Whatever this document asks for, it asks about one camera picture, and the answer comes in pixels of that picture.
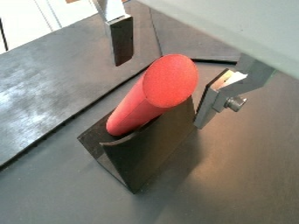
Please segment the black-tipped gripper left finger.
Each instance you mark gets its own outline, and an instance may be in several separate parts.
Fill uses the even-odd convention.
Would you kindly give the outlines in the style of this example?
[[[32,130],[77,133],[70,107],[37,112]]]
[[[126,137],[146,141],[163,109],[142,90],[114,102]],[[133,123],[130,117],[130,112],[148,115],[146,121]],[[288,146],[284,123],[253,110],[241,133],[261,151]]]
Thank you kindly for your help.
[[[133,56],[133,17],[126,14],[121,0],[92,0],[101,16],[116,66]]]

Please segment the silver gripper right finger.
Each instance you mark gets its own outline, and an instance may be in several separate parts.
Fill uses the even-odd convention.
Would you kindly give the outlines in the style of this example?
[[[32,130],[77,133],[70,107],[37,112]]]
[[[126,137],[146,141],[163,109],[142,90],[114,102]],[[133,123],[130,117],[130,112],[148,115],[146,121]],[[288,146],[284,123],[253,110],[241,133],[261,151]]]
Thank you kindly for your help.
[[[275,72],[264,62],[241,54],[235,69],[225,69],[205,86],[193,125],[201,129],[223,109],[239,112],[247,102],[240,95],[261,88]]]

